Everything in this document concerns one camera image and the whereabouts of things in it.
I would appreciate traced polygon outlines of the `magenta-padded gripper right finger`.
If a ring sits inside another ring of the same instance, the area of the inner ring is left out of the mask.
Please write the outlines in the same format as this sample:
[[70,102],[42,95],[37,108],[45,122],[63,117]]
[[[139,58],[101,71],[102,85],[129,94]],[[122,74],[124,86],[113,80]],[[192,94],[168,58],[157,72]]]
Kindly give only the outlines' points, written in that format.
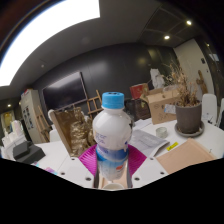
[[140,188],[167,176],[167,171],[155,157],[146,157],[142,152],[129,145],[127,164],[127,186]]

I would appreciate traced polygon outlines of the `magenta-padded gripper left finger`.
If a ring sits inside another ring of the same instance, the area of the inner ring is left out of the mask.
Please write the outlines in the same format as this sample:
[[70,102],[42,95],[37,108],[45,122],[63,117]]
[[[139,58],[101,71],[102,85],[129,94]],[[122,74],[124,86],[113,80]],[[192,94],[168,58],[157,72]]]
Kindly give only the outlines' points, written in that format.
[[58,176],[84,188],[98,186],[96,146],[91,146],[79,157],[68,156],[58,170]]

